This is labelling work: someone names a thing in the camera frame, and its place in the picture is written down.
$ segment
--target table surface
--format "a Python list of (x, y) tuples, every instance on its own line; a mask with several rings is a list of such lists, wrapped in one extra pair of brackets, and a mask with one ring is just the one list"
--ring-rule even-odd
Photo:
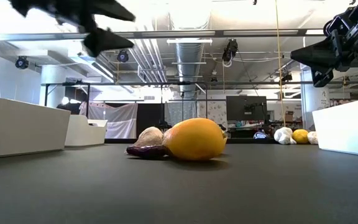
[(114, 144), (0, 158), (0, 223), (358, 223), (358, 156), (227, 145), (205, 163)]

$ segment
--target yellow ball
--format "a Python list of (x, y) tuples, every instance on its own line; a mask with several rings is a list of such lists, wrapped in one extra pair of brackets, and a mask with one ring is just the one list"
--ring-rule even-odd
[(292, 138), (296, 141), (297, 144), (308, 144), (308, 131), (304, 129), (298, 129), (293, 132)]
[(222, 129), (214, 121), (193, 118), (169, 129), (162, 144), (179, 159), (205, 161), (220, 155), (225, 142)]

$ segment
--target pillar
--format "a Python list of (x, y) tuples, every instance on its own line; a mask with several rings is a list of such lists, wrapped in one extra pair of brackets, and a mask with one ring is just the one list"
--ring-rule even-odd
[[(301, 65), (301, 81), (312, 81), (310, 67)], [(313, 84), (302, 84), (301, 102), (303, 128), (315, 131), (312, 112), (329, 107), (328, 87), (316, 88)]]
[[(41, 83), (63, 83), (66, 82), (66, 68), (58, 66), (43, 66), (41, 72)], [(65, 97), (66, 88), (63, 86), (58, 86), (54, 90), (55, 86), (49, 86), (49, 95), (48, 95), (48, 107), (56, 108), (62, 102), (63, 97)], [(45, 87), (41, 86), (40, 92), (40, 105), (45, 103)]]

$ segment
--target ceiling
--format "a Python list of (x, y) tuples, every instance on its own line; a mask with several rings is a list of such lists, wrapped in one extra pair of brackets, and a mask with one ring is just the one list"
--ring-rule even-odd
[[(274, 0), (261, 0), (257, 5), (252, 5), (253, 0), (126, 0), (119, 1), (137, 16), (135, 23), (122, 22), (104, 16), (96, 16), (96, 22), (102, 28), (111, 28), (113, 31), (135, 31), (142, 24), (152, 24), (154, 30), (172, 29), (170, 22), (170, 11), (179, 11), (183, 21), (191, 23), (196, 21), (202, 11), (210, 12), (208, 29), (228, 30), (228, 29), (276, 29), (276, 13)], [(321, 29), (324, 24), (332, 19), (336, 14), (342, 13), (349, 6), (349, 1), (337, 0), (277, 0), (278, 2), (278, 21), (280, 29)], [(9, 1), (0, 0), (0, 33), (58, 33), (76, 32), (72, 26), (58, 26), (55, 19), (49, 17), (38, 10), (31, 10), (28, 18), (24, 19), (10, 7)], [(308, 37), (305, 39), (306, 45), (321, 41), (321, 37)], [(223, 80), (223, 66), (220, 61), (223, 48), (227, 45), (227, 38), (213, 38), (212, 44), (204, 45), (202, 61), (206, 65), (201, 65), (198, 80), (209, 81), (212, 72), (217, 73), (218, 81)], [(247, 37), (237, 38), (240, 53), (236, 58), (257, 62), (233, 62), (232, 66), (224, 69), (225, 81), (269, 81), (276, 79), (276, 69), (290, 61), (289, 52), (303, 46), (302, 37), (282, 37), (280, 38), (281, 51), (285, 58), (279, 64), (276, 53), (276, 37)], [(160, 55), (163, 64), (172, 69), (176, 69), (175, 44), (167, 44), (166, 39), (157, 39)], [(25, 50), (50, 50), (59, 54), (61, 60), (37, 60), (39, 65), (57, 64), (73, 62), (68, 54), (81, 47), (79, 41), (59, 40), (59, 41), (33, 41), (33, 42), (9, 42), (10, 45), (18, 49)], [(105, 56), (110, 61), (111, 70), (136, 71), (138, 64), (131, 57), (127, 63), (118, 65), (116, 57), (118, 51), (106, 52)], [(89, 68), (87, 65), (72, 65), (84, 79), (87, 77), (98, 77), (100, 74)], [(291, 65), (294, 79), (299, 80), (300, 67), (298, 63)], [(354, 76), (353, 80), (358, 80), (358, 69), (349, 70), (347, 73), (337, 73), (336, 78), (343, 75)], [(120, 73), (120, 82), (141, 82), (135, 72)], [(225, 88), (247, 88), (251, 86), (231, 85)], [(271, 85), (261, 85), (259, 88), (271, 88)], [(331, 85), (333, 91), (341, 86)], [(351, 86), (358, 92), (358, 85)]]

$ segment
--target black robotic claw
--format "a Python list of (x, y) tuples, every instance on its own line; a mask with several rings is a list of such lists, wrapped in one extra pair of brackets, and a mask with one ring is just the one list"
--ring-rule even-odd
[(32, 8), (37, 8), (55, 17), (59, 24), (67, 22), (78, 27), (82, 33), (89, 33), (84, 45), (92, 57), (112, 49), (131, 48), (134, 44), (110, 30), (98, 28), (95, 14), (134, 21), (135, 16), (115, 0), (11, 0), (12, 7), (26, 16)]
[(358, 6), (350, 7), (324, 26), (326, 39), (291, 52), (291, 58), (311, 67), (315, 87), (327, 85), (333, 70), (358, 68)]

